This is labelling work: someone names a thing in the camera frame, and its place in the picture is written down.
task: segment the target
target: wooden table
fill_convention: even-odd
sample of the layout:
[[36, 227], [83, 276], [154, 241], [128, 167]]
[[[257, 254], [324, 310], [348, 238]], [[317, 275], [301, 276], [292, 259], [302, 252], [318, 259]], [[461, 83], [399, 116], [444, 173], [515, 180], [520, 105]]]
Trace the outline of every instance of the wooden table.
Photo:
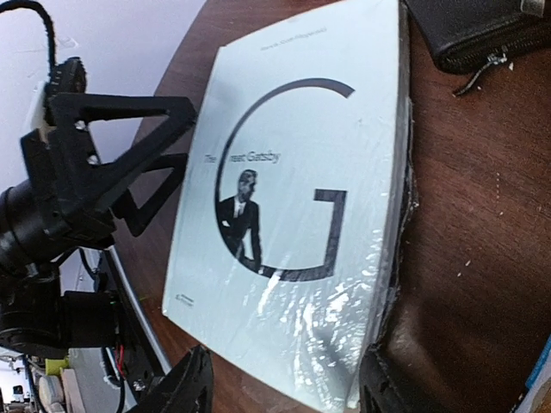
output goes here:
[[[331, 0], [207, 0], [158, 87], [197, 108], [219, 46]], [[455, 412], [506, 412], [551, 332], [551, 52], [515, 61], [455, 99], [412, 28], [414, 166], [420, 208], [405, 235], [393, 358]], [[137, 139], [156, 125], [144, 121]], [[186, 151], [191, 134], [173, 151]], [[140, 178], [145, 198], [162, 176]], [[161, 314], [178, 196], [117, 249], [172, 363], [195, 340]], [[310, 411], [220, 357], [217, 413]]]

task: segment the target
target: plastic-wrapped book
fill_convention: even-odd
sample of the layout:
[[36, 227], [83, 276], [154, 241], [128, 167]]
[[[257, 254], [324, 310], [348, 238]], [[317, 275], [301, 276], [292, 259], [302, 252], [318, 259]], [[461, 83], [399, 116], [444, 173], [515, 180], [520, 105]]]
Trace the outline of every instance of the plastic-wrapped book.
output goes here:
[[163, 312], [316, 410], [358, 399], [402, 222], [409, 60], [396, 0], [344, 0], [222, 47]]

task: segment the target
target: man in suit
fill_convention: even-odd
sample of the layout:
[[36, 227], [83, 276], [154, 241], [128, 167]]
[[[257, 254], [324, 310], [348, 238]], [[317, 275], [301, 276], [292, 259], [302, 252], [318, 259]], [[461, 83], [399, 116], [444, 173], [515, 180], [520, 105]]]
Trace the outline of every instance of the man in suit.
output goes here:
[[[244, 170], [238, 179], [238, 192], [217, 206], [218, 227], [232, 254], [247, 268], [258, 272], [262, 265], [259, 208], [251, 200], [257, 185], [257, 172]], [[251, 230], [252, 260], [245, 256], [243, 239]]]

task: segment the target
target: black suit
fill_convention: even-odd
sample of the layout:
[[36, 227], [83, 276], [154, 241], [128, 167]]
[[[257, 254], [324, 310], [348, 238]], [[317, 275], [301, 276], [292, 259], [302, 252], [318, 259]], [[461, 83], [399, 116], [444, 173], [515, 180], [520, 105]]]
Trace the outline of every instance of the black suit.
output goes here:
[[234, 197], [223, 200], [217, 206], [218, 227], [227, 247], [244, 265], [250, 261], [245, 257], [243, 239], [247, 230], [251, 230], [252, 270], [258, 272], [262, 264], [262, 248], [260, 247], [259, 208], [256, 202], [245, 202], [243, 212], [235, 217]]

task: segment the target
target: book cover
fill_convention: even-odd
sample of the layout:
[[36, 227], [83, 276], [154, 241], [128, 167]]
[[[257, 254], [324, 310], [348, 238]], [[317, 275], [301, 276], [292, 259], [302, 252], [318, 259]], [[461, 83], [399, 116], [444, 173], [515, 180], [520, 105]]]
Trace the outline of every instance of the book cover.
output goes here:
[[392, 267], [399, 28], [345, 0], [222, 47], [189, 155], [164, 315], [316, 410], [357, 387]]

